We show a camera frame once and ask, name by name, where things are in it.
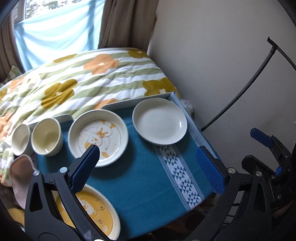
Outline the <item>yellow duck plate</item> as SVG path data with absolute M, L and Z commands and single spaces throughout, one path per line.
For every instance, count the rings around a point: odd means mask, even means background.
M 117 240 L 120 234 L 118 214 L 108 199 L 90 185 L 76 193 L 80 204 L 94 223 L 111 239 Z

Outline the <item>duck pattern deep plate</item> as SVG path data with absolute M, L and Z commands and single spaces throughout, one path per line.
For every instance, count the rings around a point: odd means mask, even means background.
M 100 149 L 96 167 L 104 167 L 117 161 L 128 144 L 128 130 L 116 113 L 96 109 L 79 116 L 70 126 L 68 146 L 74 158 L 81 157 L 91 145 Z

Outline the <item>left brown curtain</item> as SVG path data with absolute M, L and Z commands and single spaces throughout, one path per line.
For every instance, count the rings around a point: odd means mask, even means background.
M 9 14 L 1 26 L 1 82 L 8 76 L 12 66 L 24 71 L 20 55 L 16 46 L 14 34 L 14 18 Z

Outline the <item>pink square dish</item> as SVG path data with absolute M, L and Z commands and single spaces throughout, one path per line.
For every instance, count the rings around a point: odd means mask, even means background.
M 35 171 L 36 168 L 28 155 L 19 156 L 10 165 L 11 186 L 15 199 L 22 209 L 25 209 L 27 193 Z

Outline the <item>plain white plate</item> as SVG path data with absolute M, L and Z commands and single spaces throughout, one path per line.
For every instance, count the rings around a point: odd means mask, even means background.
M 155 145 L 172 145 L 187 132 L 187 120 L 182 110 L 164 98 L 148 98 L 137 104 L 132 122 L 138 134 Z

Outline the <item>green patterned pillow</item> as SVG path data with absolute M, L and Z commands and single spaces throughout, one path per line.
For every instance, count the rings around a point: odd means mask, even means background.
M 11 81 L 12 79 L 15 79 L 16 77 L 22 75 L 23 73 L 20 71 L 19 68 L 17 68 L 15 65 L 13 65 L 6 77 L 6 79 L 1 82 L 1 86 L 5 85 L 6 83 L 8 83 L 9 81 Z

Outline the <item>white small bowl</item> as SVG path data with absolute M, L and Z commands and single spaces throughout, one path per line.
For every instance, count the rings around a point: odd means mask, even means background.
M 13 154 L 16 156 L 30 156 L 32 154 L 31 130 L 27 125 L 21 124 L 14 130 L 11 139 L 11 148 Z

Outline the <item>cream round bowl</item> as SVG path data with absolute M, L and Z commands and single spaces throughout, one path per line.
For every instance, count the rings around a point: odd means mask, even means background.
M 55 118 L 46 118 L 38 122 L 31 136 L 33 150 L 38 155 L 55 156 L 63 147 L 63 133 Z

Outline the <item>right brown curtain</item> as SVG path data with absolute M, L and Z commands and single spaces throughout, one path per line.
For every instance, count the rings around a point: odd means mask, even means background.
M 105 1 L 98 48 L 137 48 L 147 51 L 157 19 L 158 1 Z

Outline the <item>light blue window cloth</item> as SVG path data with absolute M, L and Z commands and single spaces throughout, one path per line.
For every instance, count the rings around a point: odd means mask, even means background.
M 26 1 L 25 19 L 14 24 L 25 71 L 50 60 L 96 50 L 104 1 Z

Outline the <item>floral striped duvet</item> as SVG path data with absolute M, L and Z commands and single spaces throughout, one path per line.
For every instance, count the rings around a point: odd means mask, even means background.
M 68 55 L 1 87 L 1 184 L 10 186 L 11 137 L 22 124 L 77 118 L 109 103 L 176 91 L 145 51 L 110 48 Z

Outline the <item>yellow box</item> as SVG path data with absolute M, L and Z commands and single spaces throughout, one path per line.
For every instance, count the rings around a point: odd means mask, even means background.
M 17 222 L 21 226 L 25 225 L 25 214 L 22 209 L 9 208 L 8 213 L 10 214 L 10 216 L 13 218 L 15 222 Z

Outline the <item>brown curtain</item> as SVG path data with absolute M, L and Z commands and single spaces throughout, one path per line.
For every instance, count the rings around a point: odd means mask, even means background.
M 158 1 L 105 1 L 98 48 L 137 48 L 147 51 L 157 19 Z
M 14 34 L 14 18 L 9 14 L 1 26 L 1 82 L 8 76 L 12 66 L 24 71 L 20 55 L 16 46 Z

